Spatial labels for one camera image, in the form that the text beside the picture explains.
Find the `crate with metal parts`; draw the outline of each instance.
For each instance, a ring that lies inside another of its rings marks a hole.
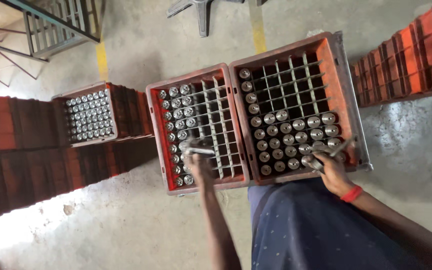
[[[336,148],[348,171],[371,169],[342,33],[318,34],[229,65],[237,113],[255,182],[318,176],[316,145]]]
[[[224,63],[153,83],[146,87],[161,170],[169,195],[197,191],[182,151],[189,138],[212,146],[214,187],[230,189],[249,183],[243,140]]]

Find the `machined metal component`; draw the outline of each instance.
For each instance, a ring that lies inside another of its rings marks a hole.
[[[169,160],[174,163],[177,164],[178,162],[180,162],[180,157],[178,155],[172,155]]]
[[[298,151],[296,150],[296,148],[294,148],[294,146],[286,146],[286,148],[284,149],[284,153],[286,154],[286,156],[292,158],[293,156],[296,156]]]
[[[256,129],[256,131],[254,132],[254,137],[258,140],[261,140],[265,137],[266,133],[264,130],[262,129]]]
[[[175,184],[177,187],[181,187],[181,186],[183,186],[183,179],[182,179],[181,177],[176,177],[176,179],[174,179],[174,184]]]
[[[247,79],[249,78],[249,76],[251,76],[251,72],[249,71],[249,69],[243,68],[239,71],[239,76],[241,77],[241,79]]]
[[[284,134],[288,134],[289,132],[291,132],[292,129],[290,123],[282,123],[279,128],[281,129],[281,132]]]
[[[177,120],[175,126],[177,129],[184,129],[186,124],[184,123],[184,120]]]
[[[301,119],[297,119],[293,121],[293,128],[296,130],[303,130],[305,126],[306,124]]]
[[[287,161],[287,166],[289,169],[295,170],[300,167],[300,162],[295,158],[291,158]]]
[[[276,113],[276,119],[278,121],[284,121],[288,118],[288,113],[285,110],[280,110]]]
[[[172,131],[172,130],[174,129],[174,124],[171,123],[171,122],[167,122],[167,123],[164,125],[164,127],[165,127],[165,129],[166,129],[167,131]]]
[[[324,129],[326,135],[329,137],[334,137],[339,134],[339,128],[335,125],[329,125]]]
[[[251,126],[253,126],[253,127],[261,126],[261,118],[259,118],[257,116],[251,118]]]
[[[259,154],[259,160],[264,162],[264,163],[267,163],[270,158],[271,158],[271,156],[269,156],[268,152],[261,152]]]
[[[186,138],[188,138],[188,132],[184,131],[184,130],[180,130],[177,133],[177,138],[181,141],[185,140]]]
[[[259,105],[258,104],[249,105],[249,113],[257,114],[258,112],[259,112]]]
[[[341,144],[341,140],[338,138],[332,138],[328,140],[328,146],[331,149],[336,149]]]
[[[305,143],[308,140],[308,134],[306,134],[306,132],[298,132],[296,133],[296,135],[294,135],[294,139],[298,142],[298,143]]]
[[[256,144],[256,147],[258,148],[258,150],[260,151],[265,151],[266,149],[268,149],[268,143],[266,141],[259,141]]]
[[[192,185],[195,182],[195,179],[193,178],[192,175],[186,175],[184,176],[184,183],[187,185]]]
[[[175,119],[182,119],[183,118],[183,110],[182,109],[177,109],[174,111],[174,118]]]
[[[263,165],[261,167],[261,174],[270,175],[271,174],[271,167],[269,165]]]
[[[174,142],[175,139],[176,139],[176,135],[173,132],[170,132],[170,133],[167,134],[167,140],[169,142],[172,143],[172,142]]]
[[[272,149],[278,149],[280,145],[281,145],[281,143],[279,142],[279,140],[277,138],[272,138],[271,140],[269,140],[269,146]]]
[[[278,172],[282,172],[284,169],[286,169],[286,164],[284,164],[282,161],[276,161],[274,164],[274,169]]]
[[[244,92],[249,92],[249,91],[251,91],[253,89],[253,84],[251,84],[251,82],[241,83],[241,89]]]
[[[321,116],[321,120],[325,125],[332,125],[336,121],[336,116],[330,112],[327,112]]]
[[[191,117],[191,116],[193,116],[194,113],[195,113],[195,110],[192,107],[185,107],[184,108],[184,115],[186,117]]]
[[[276,134],[278,134],[278,128],[275,125],[271,125],[268,126],[266,132],[268,133],[269,136],[276,136]]]
[[[324,136],[324,133],[321,129],[315,128],[311,130],[311,133],[309,133],[309,135],[313,140],[321,140]]]
[[[291,134],[284,135],[284,137],[283,137],[283,143],[285,145],[294,144],[294,137],[293,137],[293,135],[291,135]]]
[[[246,95],[246,102],[249,104],[253,104],[256,102],[256,94],[255,93],[249,93]]]
[[[309,146],[309,144],[300,144],[298,149],[299,152],[303,155],[311,154],[311,146]]]
[[[173,118],[173,115],[171,114],[170,111],[167,111],[163,114],[163,120],[164,121],[169,121],[169,120],[171,120],[171,118]]]
[[[264,122],[268,125],[273,124],[276,121],[276,116],[272,113],[268,113],[264,116]]]
[[[281,149],[274,149],[273,150],[273,158],[280,160],[284,156],[283,150]]]
[[[317,116],[311,116],[308,118],[309,127],[318,127],[321,124],[321,120]]]

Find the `metal part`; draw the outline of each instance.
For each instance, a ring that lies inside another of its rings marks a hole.
[[[265,131],[262,129],[256,129],[256,131],[254,132],[254,137],[258,140],[263,139],[265,135]]]
[[[283,137],[283,143],[285,145],[294,144],[294,137],[293,137],[293,135],[291,135],[291,134],[284,135],[284,137]]]
[[[274,114],[269,113],[264,116],[264,122],[268,125],[273,124],[276,121],[276,117]]]
[[[253,127],[261,126],[261,118],[259,118],[257,116],[251,118],[251,126],[253,126]]]
[[[298,149],[303,155],[311,154],[311,146],[309,146],[309,144],[300,144]]]
[[[256,144],[256,147],[258,148],[258,150],[260,151],[265,151],[266,149],[268,149],[268,143],[266,141],[259,141]]]
[[[278,121],[284,121],[288,118],[288,113],[285,110],[280,110],[276,113],[276,119]]]
[[[308,118],[309,127],[318,127],[321,124],[321,120],[317,116],[311,116]]]
[[[278,134],[278,128],[275,125],[268,126],[266,132],[269,136],[276,136]]]
[[[274,149],[273,150],[273,158],[280,160],[284,156],[283,150],[281,149]]]
[[[325,134],[321,129],[315,128],[311,130],[311,133],[309,133],[309,135],[313,140],[321,140]]]
[[[274,169],[277,172],[282,172],[284,171],[284,169],[286,169],[286,164],[284,164],[284,162],[282,161],[276,161],[276,163],[274,164]]]
[[[294,135],[294,139],[298,143],[305,143],[308,140],[308,134],[306,134],[306,132],[300,131]]]
[[[329,137],[334,137],[339,134],[339,128],[335,125],[329,125],[324,129],[326,135]]]
[[[243,90],[244,92],[249,92],[253,89],[253,84],[251,84],[251,82],[243,82],[241,84],[241,90]]]
[[[284,134],[288,134],[289,132],[291,132],[292,129],[290,123],[282,123],[279,128],[281,129],[281,132]]]
[[[239,71],[239,76],[241,79],[247,79],[249,76],[251,76],[251,72],[247,68],[243,68]]]
[[[286,156],[292,158],[293,156],[296,156],[298,151],[293,146],[286,146],[286,148],[284,149],[284,153],[286,154]]]
[[[330,112],[327,112],[321,116],[321,120],[325,125],[332,125],[336,121],[336,116]]]
[[[271,158],[271,156],[269,156],[268,152],[261,152],[259,154],[259,160],[264,162],[264,163],[267,163],[270,158]]]
[[[269,140],[269,146],[272,149],[278,149],[280,145],[281,145],[281,143],[279,142],[279,140],[277,138],[272,138],[271,140]]]
[[[259,105],[258,104],[249,105],[249,113],[257,114],[258,112],[259,112]]]
[[[300,167],[300,162],[295,158],[291,158],[287,161],[287,166],[289,169],[295,170]]]
[[[256,94],[255,93],[249,93],[246,95],[246,102],[249,104],[253,104],[256,102]]]
[[[269,165],[263,165],[261,167],[261,174],[270,175],[271,174],[271,167],[269,167]]]
[[[293,121],[293,128],[296,130],[303,130],[305,126],[306,124],[301,119],[297,119]]]

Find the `metal stand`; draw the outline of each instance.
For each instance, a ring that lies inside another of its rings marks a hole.
[[[199,36],[205,38],[209,33],[209,14],[210,5],[214,0],[179,0],[173,4],[167,11],[166,15],[168,18],[178,14],[179,12],[189,8],[191,5],[195,5],[198,11],[199,21]],[[244,0],[224,0],[228,2],[244,3]]]

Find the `crate compartment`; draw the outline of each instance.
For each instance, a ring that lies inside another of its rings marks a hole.
[[[360,70],[360,75],[372,72],[369,62],[361,64],[363,69]],[[250,71],[249,78],[240,77],[240,71],[243,69]],[[269,144],[271,139],[276,138],[280,143],[276,148],[285,151],[287,145],[283,142],[286,133],[282,132],[281,126],[286,123],[291,125],[290,135],[295,136],[298,132],[306,133],[308,140],[304,143],[309,145],[316,141],[311,137],[311,131],[315,129],[323,131],[323,137],[319,141],[326,145],[331,138],[344,141],[357,135],[357,142],[350,144],[345,150],[347,170],[371,169],[349,67],[342,46],[342,34],[326,32],[273,51],[237,60],[229,65],[229,72],[249,165],[257,184],[267,185],[318,176],[311,168],[302,165],[294,170],[288,167],[288,160],[291,158],[296,158],[301,164],[303,154],[300,150],[297,150],[296,156],[285,154],[281,159],[276,159],[272,155],[273,148],[268,147],[264,151],[269,153],[269,160],[267,162],[260,160],[259,156],[263,152],[257,148],[260,140]],[[242,90],[241,85],[246,81],[253,86],[250,91]],[[373,84],[374,82],[361,80],[360,87],[374,90]],[[379,98],[375,91],[370,92],[372,94],[369,97],[370,101]],[[259,105],[257,113],[250,111],[251,104],[246,101],[246,95],[250,93],[256,95],[255,104]],[[287,119],[275,120],[273,123],[265,122],[265,115],[277,116],[279,111],[285,111]],[[317,116],[321,120],[325,113],[336,115],[336,121],[332,125],[338,127],[337,134],[328,136],[325,129],[329,125],[322,122],[317,127],[308,125],[310,117]],[[261,119],[260,126],[251,125],[254,117]],[[295,120],[303,120],[305,127],[302,130],[293,128]],[[277,134],[268,132],[270,126],[278,128]],[[255,138],[258,129],[262,129],[265,133],[262,139]],[[295,140],[289,145],[298,149],[301,144],[303,142]],[[276,162],[285,163],[285,169],[276,171]],[[269,175],[261,173],[263,165],[272,168]]]
[[[190,86],[191,90],[187,95],[178,97],[169,95],[171,87],[180,89],[182,85]],[[187,194],[198,190],[194,183],[190,185],[184,183],[178,187],[174,182],[177,177],[183,179],[188,175],[183,170],[179,147],[177,147],[175,154],[179,157],[177,166],[180,167],[181,173],[173,173],[175,164],[170,161],[172,156],[169,151],[170,145],[178,146],[184,141],[178,139],[179,131],[186,132],[188,138],[190,136],[201,138],[213,146],[216,156],[210,159],[210,163],[213,167],[214,187],[216,189],[230,189],[248,185],[249,170],[244,156],[243,140],[231,89],[228,66],[224,63],[147,86],[147,99],[153,120],[163,179],[169,195]],[[174,130],[171,131],[176,137],[174,143],[168,140],[169,132],[165,129],[165,124],[171,122],[175,125],[178,119],[172,117],[169,121],[164,120],[163,115],[166,112],[174,115],[177,108],[164,109],[161,107],[163,101],[159,97],[161,90],[166,92],[166,100],[170,103],[174,99],[181,99],[182,97],[191,97],[192,99],[192,104],[188,106],[182,104],[179,109],[192,108],[193,116],[183,115],[182,119],[186,121],[192,117],[196,126],[188,127],[185,125],[182,129],[174,127]]]

